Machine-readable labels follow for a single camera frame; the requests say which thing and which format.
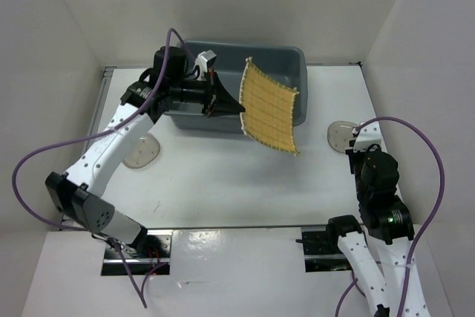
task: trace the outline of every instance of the white enclosure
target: white enclosure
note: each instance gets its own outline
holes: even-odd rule
[[[475,0],[0,0],[0,9],[3,316],[22,314],[47,232],[16,202],[13,167],[35,148],[85,134],[104,67],[150,64],[171,26],[188,39],[298,46],[308,63],[362,62],[376,114],[408,120],[440,150],[446,196],[428,242],[453,315],[473,314]],[[438,189],[435,161],[413,133],[382,128],[421,223]],[[46,175],[80,149],[22,169],[20,191],[42,215],[55,217]]]

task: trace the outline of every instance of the white table surface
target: white table surface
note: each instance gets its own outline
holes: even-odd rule
[[[51,232],[23,317],[333,317],[350,273],[305,273],[300,237],[299,228],[174,231],[171,274],[148,282],[145,310],[126,276],[100,276],[103,242],[85,232]],[[416,255],[432,317],[451,317],[424,238]],[[369,317],[355,290],[341,309],[347,316]]]
[[[116,69],[99,128],[143,69]],[[163,116],[151,133],[162,151],[149,167],[121,165],[104,199],[148,228],[326,223],[358,208],[348,159],[327,143],[336,120],[375,116],[359,66],[309,66],[307,120],[295,128],[300,157],[244,136],[181,131]]]

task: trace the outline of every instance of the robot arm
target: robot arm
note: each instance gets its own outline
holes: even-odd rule
[[[51,172],[45,182],[60,212],[88,231],[104,238],[115,238],[139,254],[147,245],[147,229],[102,199],[112,174],[123,158],[174,102],[201,104],[202,113],[207,117],[238,115],[244,111],[214,72],[212,65],[216,55],[212,51],[201,53],[197,58],[196,66],[200,71],[198,80],[186,75],[186,53],[180,48],[169,50],[171,55],[165,76],[150,106],[126,126],[93,143],[63,174]],[[127,88],[105,130],[113,129],[145,102],[157,84],[164,52],[164,48],[157,51],[154,67],[146,70],[137,82]]]
[[[361,249],[363,241],[366,246],[366,240],[353,216],[330,219],[327,233],[355,270],[371,316],[395,316],[402,295],[406,257],[414,239],[413,223],[409,209],[396,194],[398,163],[381,150],[379,124],[373,123],[353,134],[355,139],[350,142],[347,155],[355,176],[359,211],[368,241],[379,254],[384,277],[371,254]],[[415,259],[410,266],[404,315],[430,317]]]

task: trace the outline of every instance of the yellow cloth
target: yellow cloth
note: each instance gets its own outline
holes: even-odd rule
[[[246,109],[240,114],[244,134],[270,148],[300,154],[295,146],[293,132],[297,94],[295,89],[267,76],[249,57],[239,95],[239,103]]]

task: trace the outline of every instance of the gray plastic bin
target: gray plastic bin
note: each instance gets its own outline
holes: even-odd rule
[[[207,50],[217,54],[214,70],[226,90],[239,100],[240,81],[246,67],[246,58],[276,81],[300,92],[295,100],[294,125],[300,125],[307,116],[307,67],[305,56],[299,48],[287,46],[248,45],[225,42],[186,41],[195,55]],[[202,105],[173,104],[165,112],[181,129],[242,133],[239,116],[208,118],[201,114]]]

